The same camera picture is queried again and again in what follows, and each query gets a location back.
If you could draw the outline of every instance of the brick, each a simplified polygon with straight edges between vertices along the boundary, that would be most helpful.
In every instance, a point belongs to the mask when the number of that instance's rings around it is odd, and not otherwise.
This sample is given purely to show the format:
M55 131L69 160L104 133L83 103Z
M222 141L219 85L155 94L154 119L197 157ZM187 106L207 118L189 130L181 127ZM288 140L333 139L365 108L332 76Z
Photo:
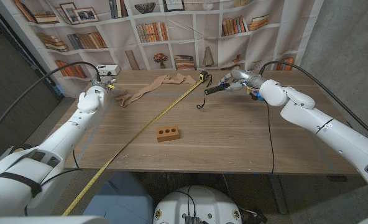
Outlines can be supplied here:
M158 142L170 141L180 139L178 133L178 126L157 128L157 140Z

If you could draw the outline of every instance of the concrete wall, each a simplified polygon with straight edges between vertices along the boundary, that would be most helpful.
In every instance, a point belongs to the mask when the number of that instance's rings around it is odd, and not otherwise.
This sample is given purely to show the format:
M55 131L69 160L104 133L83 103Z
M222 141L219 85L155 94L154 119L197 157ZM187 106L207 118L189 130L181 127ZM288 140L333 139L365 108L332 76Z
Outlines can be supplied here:
M301 67L368 125L368 0L325 0ZM368 136L341 112L354 129Z

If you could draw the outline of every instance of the robotic arm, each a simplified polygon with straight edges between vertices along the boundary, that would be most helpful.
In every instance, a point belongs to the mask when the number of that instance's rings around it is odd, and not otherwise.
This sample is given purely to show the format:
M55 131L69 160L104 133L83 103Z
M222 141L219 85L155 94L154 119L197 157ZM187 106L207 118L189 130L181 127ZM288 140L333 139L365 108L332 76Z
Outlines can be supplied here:
M254 72L233 70L220 82L228 91L244 86L250 94L262 97L271 106L282 106L281 116L287 121L316 134L329 147L349 161L368 183L368 139L315 108L315 101L292 87L282 87L279 82L266 80Z
M0 161L0 216L22 215L34 208L58 184L64 163L92 128L106 104L106 85L97 83L79 97L72 117L41 145L15 152Z

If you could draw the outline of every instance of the bookshelf backdrop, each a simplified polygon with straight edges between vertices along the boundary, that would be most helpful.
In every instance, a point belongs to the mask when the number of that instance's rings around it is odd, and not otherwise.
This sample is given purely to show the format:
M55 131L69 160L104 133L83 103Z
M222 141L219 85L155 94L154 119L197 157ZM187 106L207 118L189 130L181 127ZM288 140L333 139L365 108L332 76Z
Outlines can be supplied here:
M257 70L271 60L299 65L323 0L2 2L50 70L82 60L163 75L165 69ZM172 11L180 7L184 10ZM168 56L166 68L154 62L157 53ZM81 66L54 78L66 96L78 97L94 76Z

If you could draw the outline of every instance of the wooden table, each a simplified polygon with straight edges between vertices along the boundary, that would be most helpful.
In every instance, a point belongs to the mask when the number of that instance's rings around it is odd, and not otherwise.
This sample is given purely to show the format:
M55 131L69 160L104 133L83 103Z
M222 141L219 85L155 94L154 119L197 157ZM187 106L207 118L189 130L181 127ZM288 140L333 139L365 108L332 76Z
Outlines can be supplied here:
M129 93L153 82L161 75L174 77L178 71L121 71L117 87ZM198 79L200 71L180 71ZM209 71L212 86L227 71ZM321 90L301 72L264 72L282 86L292 86L310 95L316 107L346 122ZM126 108L110 97L101 124L89 130L76 147L80 167L99 169L149 121L186 92L189 84L163 84ZM267 105L253 101L246 89L220 91L206 96L203 83L145 130L111 163L108 169L160 172L215 172L268 174L272 169ZM321 142L314 134L280 116L283 107L270 106L270 125L276 174L357 174L347 161ZM60 127L76 110L76 103L55 126ZM178 125L180 139L157 142L156 128ZM65 167L73 167L72 156Z

